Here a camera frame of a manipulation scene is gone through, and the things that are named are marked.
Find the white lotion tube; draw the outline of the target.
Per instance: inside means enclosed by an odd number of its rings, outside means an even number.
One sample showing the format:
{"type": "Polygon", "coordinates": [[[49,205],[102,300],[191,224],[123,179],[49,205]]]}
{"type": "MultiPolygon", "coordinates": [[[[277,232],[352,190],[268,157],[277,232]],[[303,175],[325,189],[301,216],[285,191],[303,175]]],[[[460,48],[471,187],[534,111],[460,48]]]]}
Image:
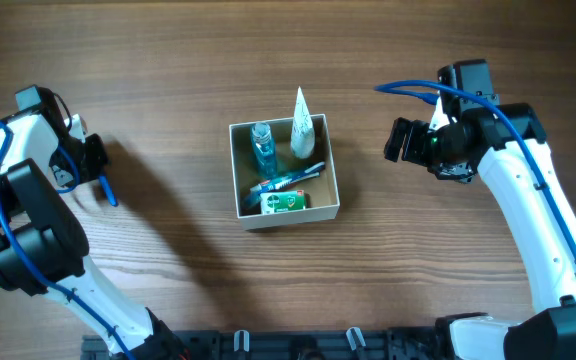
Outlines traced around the white lotion tube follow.
{"type": "Polygon", "coordinates": [[[291,131],[291,151],[299,159],[307,159],[314,152],[315,131],[303,91],[297,90],[291,131]]]}

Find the small blue item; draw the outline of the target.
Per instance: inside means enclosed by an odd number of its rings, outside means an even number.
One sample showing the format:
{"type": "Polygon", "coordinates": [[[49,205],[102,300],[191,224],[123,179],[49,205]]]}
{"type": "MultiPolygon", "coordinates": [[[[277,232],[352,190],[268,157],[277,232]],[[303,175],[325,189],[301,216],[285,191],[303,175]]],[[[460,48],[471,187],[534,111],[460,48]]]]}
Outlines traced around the small blue item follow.
{"type": "Polygon", "coordinates": [[[250,188],[249,194],[243,200],[242,207],[251,209],[261,201],[262,193],[279,191],[303,180],[319,177],[320,172],[324,169],[325,163],[319,162],[304,170],[289,172],[279,177],[265,180],[250,188]]]}

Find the blue liquid bottle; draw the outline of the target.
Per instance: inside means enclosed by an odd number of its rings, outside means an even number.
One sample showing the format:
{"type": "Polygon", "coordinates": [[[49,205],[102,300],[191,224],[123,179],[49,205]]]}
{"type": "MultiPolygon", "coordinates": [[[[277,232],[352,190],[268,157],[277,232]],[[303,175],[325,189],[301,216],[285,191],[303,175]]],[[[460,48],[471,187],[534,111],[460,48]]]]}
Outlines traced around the blue liquid bottle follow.
{"type": "Polygon", "coordinates": [[[266,122],[255,123],[250,128],[250,138],[260,175],[266,179],[276,177],[276,146],[270,125],[266,122]]]}

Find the green soap packet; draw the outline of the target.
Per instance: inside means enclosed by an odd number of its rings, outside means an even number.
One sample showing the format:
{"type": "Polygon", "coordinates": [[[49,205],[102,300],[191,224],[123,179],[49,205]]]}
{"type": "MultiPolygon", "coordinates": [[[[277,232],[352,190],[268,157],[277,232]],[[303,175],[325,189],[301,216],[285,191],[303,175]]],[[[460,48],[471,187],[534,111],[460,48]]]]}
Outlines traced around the green soap packet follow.
{"type": "Polygon", "coordinates": [[[293,190],[284,192],[268,192],[260,195],[262,214],[278,214],[304,210],[307,208],[305,192],[293,190]]]}

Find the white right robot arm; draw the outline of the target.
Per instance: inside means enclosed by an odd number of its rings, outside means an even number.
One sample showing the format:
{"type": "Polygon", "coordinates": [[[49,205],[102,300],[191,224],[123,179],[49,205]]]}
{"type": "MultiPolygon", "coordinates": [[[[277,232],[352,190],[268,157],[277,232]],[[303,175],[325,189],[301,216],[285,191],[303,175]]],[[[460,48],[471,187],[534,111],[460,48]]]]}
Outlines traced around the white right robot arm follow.
{"type": "Polygon", "coordinates": [[[527,274],[533,314],[440,318],[433,349],[444,359],[576,359],[576,216],[558,181],[546,132],[526,103],[504,104],[487,62],[460,61],[433,81],[379,86],[434,107],[429,121],[398,118],[387,160],[424,167],[440,180],[480,178],[494,196],[527,274]]]}

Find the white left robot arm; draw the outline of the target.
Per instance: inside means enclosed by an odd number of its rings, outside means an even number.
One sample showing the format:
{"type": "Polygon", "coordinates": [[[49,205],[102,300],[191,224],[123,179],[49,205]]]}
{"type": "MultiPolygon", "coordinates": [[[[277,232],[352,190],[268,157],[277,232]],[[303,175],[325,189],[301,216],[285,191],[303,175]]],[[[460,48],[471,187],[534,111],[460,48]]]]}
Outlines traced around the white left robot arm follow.
{"type": "Polygon", "coordinates": [[[52,90],[16,92],[0,119],[0,288],[58,303],[92,329],[112,359],[188,359],[190,350],[144,305],[119,290],[89,254],[63,195],[98,181],[118,203],[103,141],[52,90]]]}

